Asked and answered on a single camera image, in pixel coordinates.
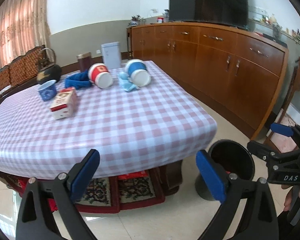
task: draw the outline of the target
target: cabinet top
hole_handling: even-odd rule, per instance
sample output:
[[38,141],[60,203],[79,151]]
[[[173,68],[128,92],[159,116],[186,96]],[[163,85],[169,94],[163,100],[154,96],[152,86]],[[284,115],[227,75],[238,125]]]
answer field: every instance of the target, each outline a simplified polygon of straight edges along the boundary
[[169,22],[169,23],[154,23],[154,24],[147,24],[147,25],[138,25],[132,27],[132,29],[138,29],[138,28],[147,28],[147,27],[155,27],[155,26],[197,26],[197,27],[208,27],[208,28],[214,28],[219,30],[225,30],[229,32],[234,32],[238,34],[242,34],[251,38],[254,38],[256,40],[262,41],[266,44],[269,44],[284,53],[288,53],[289,50],[280,44],[276,43],[275,41],[271,41],[265,37],[261,37],[258,34],[254,32],[249,32],[245,30],[238,29],[236,27],[231,26],[225,26],[225,25],[219,25],[219,24],[213,24],[213,23],[198,23],[198,22]]

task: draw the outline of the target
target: television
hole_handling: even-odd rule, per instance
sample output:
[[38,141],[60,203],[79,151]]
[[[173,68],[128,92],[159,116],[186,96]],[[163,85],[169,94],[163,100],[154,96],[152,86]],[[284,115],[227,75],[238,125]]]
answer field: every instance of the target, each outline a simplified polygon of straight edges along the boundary
[[207,22],[247,29],[248,0],[170,0],[169,21]]

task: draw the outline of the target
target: screw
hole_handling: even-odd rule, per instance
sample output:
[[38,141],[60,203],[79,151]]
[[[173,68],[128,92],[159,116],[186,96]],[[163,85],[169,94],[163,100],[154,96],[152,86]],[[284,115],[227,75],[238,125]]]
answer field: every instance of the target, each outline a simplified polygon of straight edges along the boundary
[[60,173],[59,175],[58,175],[58,179],[60,179],[60,180],[63,180],[63,179],[65,179],[67,177],[67,174],[66,173]]
[[235,174],[235,173],[230,173],[229,178],[232,179],[232,180],[236,180],[238,178],[238,175]]
[[260,181],[261,184],[266,184],[267,183],[267,180],[265,178],[260,178],[259,181]]
[[29,179],[29,183],[32,184],[32,183],[34,183],[34,182],[35,182],[35,177],[31,177],[31,178]]

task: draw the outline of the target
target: curtain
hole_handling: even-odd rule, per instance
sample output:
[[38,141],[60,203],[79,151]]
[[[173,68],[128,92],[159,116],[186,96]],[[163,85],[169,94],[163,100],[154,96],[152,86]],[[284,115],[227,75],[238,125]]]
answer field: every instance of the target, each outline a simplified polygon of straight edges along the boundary
[[47,0],[5,0],[0,6],[0,69],[35,46],[49,46]]

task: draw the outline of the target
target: pink and white tablecloth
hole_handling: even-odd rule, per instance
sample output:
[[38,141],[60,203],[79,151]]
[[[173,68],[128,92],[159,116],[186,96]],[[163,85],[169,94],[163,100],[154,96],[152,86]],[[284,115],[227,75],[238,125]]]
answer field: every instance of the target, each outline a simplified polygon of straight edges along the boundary
[[[39,179],[68,172],[90,149],[100,152],[94,177],[141,171],[184,159],[205,149],[217,124],[152,61],[151,84],[125,92],[114,85],[78,90],[77,111],[55,121],[38,85],[0,105],[0,171]],[[57,89],[64,82],[57,84]]]

